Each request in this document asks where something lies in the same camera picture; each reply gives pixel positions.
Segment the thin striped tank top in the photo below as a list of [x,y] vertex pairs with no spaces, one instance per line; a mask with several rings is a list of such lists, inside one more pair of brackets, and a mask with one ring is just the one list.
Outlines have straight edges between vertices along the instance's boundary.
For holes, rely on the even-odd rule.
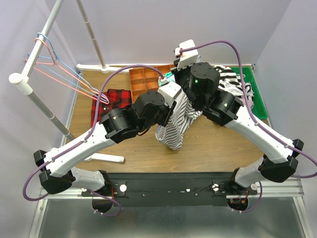
[[192,107],[186,94],[182,91],[176,98],[176,106],[167,125],[158,126],[155,133],[156,139],[173,151],[180,150],[184,133],[201,115],[202,112],[196,111]]

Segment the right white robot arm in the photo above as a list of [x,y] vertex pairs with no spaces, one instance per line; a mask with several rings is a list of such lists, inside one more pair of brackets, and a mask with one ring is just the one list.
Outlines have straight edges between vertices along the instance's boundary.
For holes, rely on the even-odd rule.
[[256,162],[235,169],[230,180],[223,184],[226,192],[239,194],[264,179],[282,183],[295,173],[303,141],[280,135],[248,111],[228,89],[229,86],[243,89],[242,81],[231,68],[199,62],[184,69],[173,68],[171,72],[195,110],[241,134],[264,153]]

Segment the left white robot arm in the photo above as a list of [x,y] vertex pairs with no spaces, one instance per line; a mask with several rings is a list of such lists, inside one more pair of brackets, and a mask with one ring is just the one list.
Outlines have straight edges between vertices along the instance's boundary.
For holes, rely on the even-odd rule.
[[111,182],[104,171],[87,171],[76,167],[102,149],[126,139],[143,135],[155,124],[166,125],[176,106],[179,91],[147,91],[125,108],[112,109],[90,130],[43,154],[37,165],[43,165],[39,179],[48,194],[58,194],[71,187],[85,188],[104,196]]

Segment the mint white sock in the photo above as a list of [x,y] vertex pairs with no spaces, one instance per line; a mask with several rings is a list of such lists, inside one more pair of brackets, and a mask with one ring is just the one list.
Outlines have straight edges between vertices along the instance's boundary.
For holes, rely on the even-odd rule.
[[164,75],[164,78],[158,78],[158,85],[159,87],[168,84],[169,82],[175,82],[174,74],[170,71]]

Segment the brown compartment tray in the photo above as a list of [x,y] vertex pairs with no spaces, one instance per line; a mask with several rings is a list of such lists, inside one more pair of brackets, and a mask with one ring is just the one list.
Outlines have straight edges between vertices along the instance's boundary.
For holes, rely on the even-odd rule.
[[131,97],[134,103],[138,96],[149,91],[157,91],[159,88],[160,75],[146,67],[135,67],[129,69]]

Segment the bold striped garment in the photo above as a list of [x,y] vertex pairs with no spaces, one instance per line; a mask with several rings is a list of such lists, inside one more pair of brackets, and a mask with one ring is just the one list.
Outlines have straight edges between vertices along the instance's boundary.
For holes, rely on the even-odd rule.
[[[242,90],[241,77],[239,74],[235,73],[234,70],[228,66],[215,65],[214,69],[219,72],[219,89],[230,92],[234,96],[238,97],[242,102],[244,99],[244,93]],[[245,91],[247,94],[247,99],[254,99],[254,92],[252,90],[251,84],[245,82]]]

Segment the red black plaid shirt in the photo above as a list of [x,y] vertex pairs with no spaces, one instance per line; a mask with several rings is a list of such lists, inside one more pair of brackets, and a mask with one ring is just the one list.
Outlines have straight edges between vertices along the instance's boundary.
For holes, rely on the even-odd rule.
[[132,103],[132,96],[131,96],[130,90],[108,89],[107,92],[104,93],[104,95],[107,96],[109,100],[108,104],[105,104],[104,102],[102,102],[103,98],[101,98],[99,106],[96,107],[97,97],[98,97],[97,94],[94,96],[95,99],[92,100],[91,126],[93,126],[93,123],[94,123],[96,110],[98,112],[97,121],[100,121],[101,118],[104,115],[108,114],[112,109],[124,108],[127,105]]

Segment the mauve garment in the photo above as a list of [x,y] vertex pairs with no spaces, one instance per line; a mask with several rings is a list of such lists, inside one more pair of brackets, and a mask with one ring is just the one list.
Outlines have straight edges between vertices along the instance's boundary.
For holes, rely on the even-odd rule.
[[248,106],[250,109],[252,109],[252,108],[254,107],[254,102],[253,102],[252,100],[249,100],[249,99],[245,100],[245,99],[243,99],[243,103],[244,103],[245,106]]

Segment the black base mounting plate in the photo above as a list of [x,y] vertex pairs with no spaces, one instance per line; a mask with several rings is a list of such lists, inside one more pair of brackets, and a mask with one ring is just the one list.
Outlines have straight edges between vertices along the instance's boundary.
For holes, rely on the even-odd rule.
[[108,173],[98,194],[123,207],[226,206],[227,196],[256,195],[234,185],[231,172]]

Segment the green plastic bin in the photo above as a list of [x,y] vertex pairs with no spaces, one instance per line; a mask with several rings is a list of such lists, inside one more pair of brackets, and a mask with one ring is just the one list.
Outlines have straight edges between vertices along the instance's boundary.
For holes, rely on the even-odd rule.
[[[236,79],[237,79],[238,83],[241,84],[239,67],[232,66],[229,68],[231,69],[231,70],[229,70],[229,72],[230,73],[234,72],[234,74],[236,75]],[[262,101],[260,91],[257,87],[252,69],[250,66],[242,66],[242,71],[243,71],[243,79],[245,82],[245,86],[248,87],[248,88],[246,88],[248,98],[251,97],[252,102],[253,102],[252,112],[259,119],[266,120],[268,118],[268,114],[267,114],[264,102]],[[251,87],[251,90],[253,92],[253,97],[249,92],[250,87]],[[235,89],[235,91],[237,91],[237,92],[233,92],[232,94],[243,99],[242,89],[240,89],[240,87],[238,87],[238,89]]]

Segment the white metal clothes rack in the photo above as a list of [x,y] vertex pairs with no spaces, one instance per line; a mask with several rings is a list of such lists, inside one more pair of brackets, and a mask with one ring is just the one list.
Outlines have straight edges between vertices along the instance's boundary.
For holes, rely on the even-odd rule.
[[[94,44],[97,55],[100,59],[100,65],[77,65],[76,67],[79,70],[88,70],[88,71],[100,71],[103,73],[114,72],[118,67],[111,67],[107,65],[103,59],[102,53],[99,49],[97,40],[94,39],[94,32],[90,26],[87,15],[85,13],[82,2],[78,0],[78,8],[82,14],[83,20],[87,26],[88,32],[91,36],[91,40]],[[33,88],[29,85],[29,76],[31,75],[32,70],[35,67],[37,59],[41,53],[41,50],[44,46],[44,43],[47,41],[47,36],[55,22],[55,19],[60,11],[60,8],[63,4],[62,0],[57,0],[47,18],[47,21],[39,34],[39,37],[35,40],[35,45],[30,53],[30,56],[26,60],[25,66],[21,73],[12,73],[9,76],[9,81],[12,85],[15,85],[18,90],[28,97],[37,108],[51,121],[52,124],[63,134],[64,138],[68,140],[74,140],[75,137],[70,133],[70,131],[61,123],[61,121],[55,116],[55,114],[41,101],[41,99],[35,94]]]

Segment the aluminium frame rail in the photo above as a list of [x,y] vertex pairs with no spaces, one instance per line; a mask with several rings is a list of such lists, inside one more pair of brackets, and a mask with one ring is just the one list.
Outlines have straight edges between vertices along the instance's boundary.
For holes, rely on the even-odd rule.
[[[303,200],[304,190],[300,179],[291,178],[284,183],[273,183],[270,181],[263,181],[263,195],[262,199],[266,197],[291,197],[294,200],[296,212],[298,213],[300,224],[303,228],[305,237],[314,238],[315,235],[310,226],[307,216],[305,203]],[[38,238],[44,219],[45,210],[47,208],[48,200],[50,199],[84,199],[82,195],[84,189],[70,188],[62,193],[56,195],[48,195],[46,198],[41,199],[37,203],[36,212],[34,215],[33,223],[30,229],[29,237]]]

